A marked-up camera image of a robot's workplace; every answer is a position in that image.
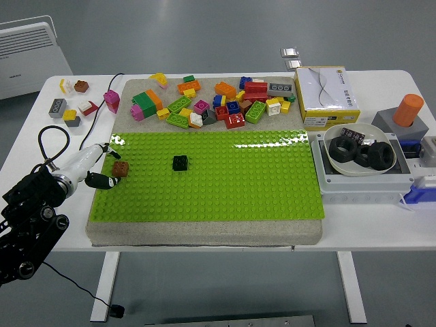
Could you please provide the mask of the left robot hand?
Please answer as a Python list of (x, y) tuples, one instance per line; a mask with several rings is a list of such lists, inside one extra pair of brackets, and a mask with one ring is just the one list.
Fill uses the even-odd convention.
[(77, 190), (78, 183), (81, 181), (85, 181), (89, 187), (96, 189), (110, 189), (121, 180), (89, 172), (104, 153), (109, 153), (116, 159), (121, 158), (108, 143), (94, 144), (78, 151), (67, 160), (63, 168), (52, 172), (54, 179), (65, 189), (67, 198)]

